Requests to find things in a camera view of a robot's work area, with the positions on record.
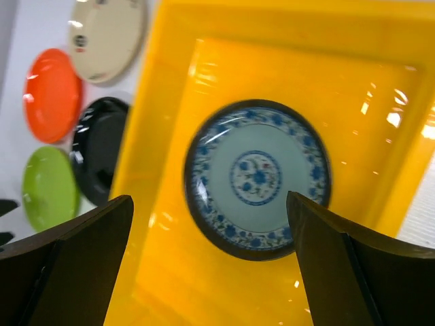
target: beige plate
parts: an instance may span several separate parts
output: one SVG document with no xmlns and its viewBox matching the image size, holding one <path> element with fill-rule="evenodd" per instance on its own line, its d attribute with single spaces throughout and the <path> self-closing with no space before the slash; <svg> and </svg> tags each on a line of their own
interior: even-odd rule
<svg viewBox="0 0 435 326">
<path fill-rule="evenodd" d="M 69 53 L 77 74 L 94 84 L 119 75 L 135 57 L 145 26 L 143 0 L 76 0 Z"/>
</svg>

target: dark plate rim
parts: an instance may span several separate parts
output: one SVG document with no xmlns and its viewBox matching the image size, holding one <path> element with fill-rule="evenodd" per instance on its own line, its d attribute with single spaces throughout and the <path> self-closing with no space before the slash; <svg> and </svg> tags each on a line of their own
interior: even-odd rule
<svg viewBox="0 0 435 326">
<path fill-rule="evenodd" d="M 105 103 L 107 102 L 113 103 L 115 105 L 113 106 L 106 105 Z M 91 130 L 91 126 L 98 119 L 99 115 L 108 114 L 108 112 L 105 111 L 104 109 L 101 110 L 101 107 L 98 109 L 94 108 L 96 105 L 100 105 L 100 103 L 104 105 L 104 108 L 109 108 L 109 107 L 111 109 L 116 108 L 118 112 L 124 113 L 125 115 L 128 114 L 128 109 L 129 109 L 129 105 L 119 98 L 112 97 L 112 96 L 105 96 L 105 97 L 98 98 L 97 100 L 91 102 L 91 104 L 89 104 L 87 108 L 82 112 L 77 122 L 77 126 L 74 129 L 73 143 L 71 146 L 71 151 L 69 153 L 69 159 L 73 167 L 75 181 L 77 182 L 77 185 L 79 186 L 80 191 L 83 193 L 83 195 L 96 206 L 102 205 L 104 203 L 100 202 L 99 199 L 100 195 L 96 196 L 96 192 L 93 186 L 94 182 L 92 182 L 93 178 L 90 177 L 89 173 L 87 173 L 84 170 L 84 164 L 79 163 L 77 161 L 77 158 L 74 155 L 74 153 L 76 151 L 83 153 L 83 149 L 85 146 L 84 143 L 86 143 L 86 139 L 89 137 L 89 131 L 78 136 L 77 135 L 78 126 L 88 126 L 89 127 L 88 130 Z M 89 120 L 84 120 L 84 117 L 88 113 L 90 113 L 91 110 L 94 112 L 93 114 L 94 118 Z M 107 189 L 102 185 L 99 185 L 99 187 L 104 188 L 105 194 L 107 194 L 107 197 L 109 197 L 110 188 Z"/>
<path fill-rule="evenodd" d="M 255 251 L 249 249 L 243 249 L 238 247 L 235 244 L 227 241 L 225 238 L 220 236 L 203 218 L 201 212 L 198 210 L 194 203 L 194 195 L 193 189 L 191 186 L 191 182 L 189 176 L 192 174 L 192 165 L 189 164 L 193 161 L 195 156 L 196 147 L 202 137 L 206 134 L 206 131 L 210 126 L 214 124 L 214 122 L 221 117 L 238 111 L 242 109 L 246 109 L 248 107 L 264 107 L 265 109 L 274 109 L 276 111 L 280 111 L 286 115 L 291 116 L 295 120 L 298 120 L 312 135 L 314 138 L 316 145 L 319 147 L 322 153 L 322 160 L 324 161 L 324 166 L 326 167 L 326 188 L 325 188 L 325 196 L 321 202 L 322 206 L 328 207 L 331 199 L 331 189 L 332 189 L 332 170 L 330 166 L 330 159 L 328 156 L 328 152 L 326 151 L 325 145 L 321 141 L 321 138 L 314 127 L 298 112 L 291 109 L 290 107 L 270 100 L 264 99 L 249 99 L 244 101 L 235 102 L 224 108 L 218 110 L 213 115 L 211 115 L 206 122 L 201 126 L 199 131 L 196 133 L 193 138 L 189 150 L 187 152 L 187 156 L 184 163 L 184 194 L 186 198 L 186 202 L 188 204 L 188 208 L 190 214 L 196 224 L 196 226 L 200 229 L 200 231 L 204 234 L 204 236 L 217 248 L 223 250 L 229 255 L 232 255 L 237 258 L 250 260 L 250 261 L 268 261 L 282 258 L 286 255 L 289 255 L 295 251 L 294 241 L 291 243 L 277 248 L 273 250 L 263 250 L 263 251 Z"/>
</svg>

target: blue floral border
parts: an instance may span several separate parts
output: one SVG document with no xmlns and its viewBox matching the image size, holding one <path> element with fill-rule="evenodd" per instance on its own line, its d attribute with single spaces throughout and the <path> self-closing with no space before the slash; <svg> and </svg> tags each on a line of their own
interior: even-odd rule
<svg viewBox="0 0 435 326">
<path fill-rule="evenodd" d="M 188 176 L 194 191 L 193 200 L 203 219 L 219 234 L 242 249 L 271 251 L 290 244 L 292 233 L 288 225 L 272 232 L 249 232 L 227 219 L 210 196 L 207 189 L 209 182 L 210 161 L 213 152 L 233 129 L 252 124 L 264 124 L 280 129 L 291 137 L 300 147 L 310 166 L 309 198 L 321 203 L 328 196 L 328 167 L 311 132 L 296 118 L 275 109 L 251 107 L 233 111 L 217 119 L 205 132 L 196 147 L 191 162 L 192 174 Z"/>
</svg>

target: orange plate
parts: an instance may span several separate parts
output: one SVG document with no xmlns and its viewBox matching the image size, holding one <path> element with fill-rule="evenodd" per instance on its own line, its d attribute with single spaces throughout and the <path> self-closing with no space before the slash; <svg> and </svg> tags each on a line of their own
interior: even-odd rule
<svg viewBox="0 0 435 326">
<path fill-rule="evenodd" d="M 59 49 L 42 52 L 27 74 L 27 124 L 40 141 L 55 143 L 74 127 L 80 113 L 82 83 L 69 57 Z"/>
</svg>

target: yellow tray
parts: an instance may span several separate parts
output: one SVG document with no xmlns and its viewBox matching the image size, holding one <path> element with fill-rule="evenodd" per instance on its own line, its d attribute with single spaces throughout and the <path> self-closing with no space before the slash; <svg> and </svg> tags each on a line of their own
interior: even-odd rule
<svg viewBox="0 0 435 326">
<path fill-rule="evenodd" d="M 283 103 L 326 145 L 330 209 L 394 236 L 434 150 L 433 35 L 431 3 L 163 1 L 112 192 L 135 217 L 106 325 L 312 325 L 295 254 L 244 261 L 195 226 L 190 142 L 229 103 Z"/>
</svg>

